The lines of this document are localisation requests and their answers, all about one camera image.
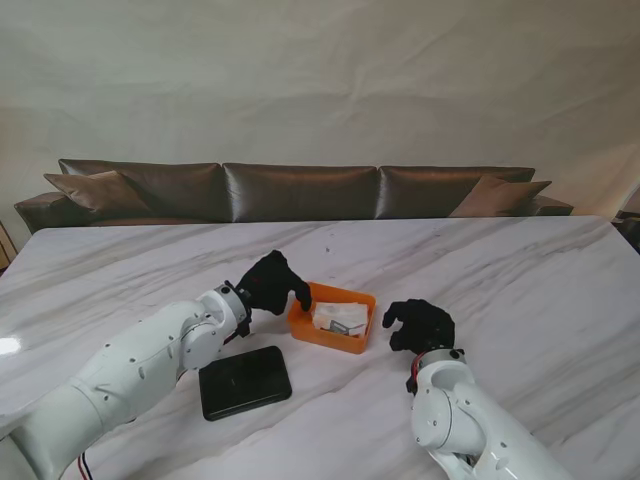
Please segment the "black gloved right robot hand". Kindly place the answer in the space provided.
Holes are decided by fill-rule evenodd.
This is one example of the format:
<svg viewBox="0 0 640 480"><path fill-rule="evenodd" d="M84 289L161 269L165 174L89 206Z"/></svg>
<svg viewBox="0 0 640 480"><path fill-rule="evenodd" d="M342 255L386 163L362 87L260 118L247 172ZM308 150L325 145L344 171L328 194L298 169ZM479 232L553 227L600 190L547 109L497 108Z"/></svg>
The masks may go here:
<svg viewBox="0 0 640 480"><path fill-rule="evenodd" d="M393 351L410 351L416 355L438 349L453 349L455 323L443 309L423 299L393 302L383 315L382 326L401 324L390 337Z"/></svg>

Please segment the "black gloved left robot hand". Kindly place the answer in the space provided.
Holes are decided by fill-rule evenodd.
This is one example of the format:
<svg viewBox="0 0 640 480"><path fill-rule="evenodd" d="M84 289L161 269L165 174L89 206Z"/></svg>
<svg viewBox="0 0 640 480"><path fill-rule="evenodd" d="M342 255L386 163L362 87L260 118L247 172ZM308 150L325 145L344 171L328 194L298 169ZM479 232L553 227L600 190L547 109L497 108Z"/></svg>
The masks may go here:
<svg viewBox="0 0 640 480"><path fill-rule="evenodd" d="M273 250L254 264L235 286L251 309L284 313L289 293L293 292L301 308L308 312L313 299L311 288L298 276L279 250Z"/></svg>

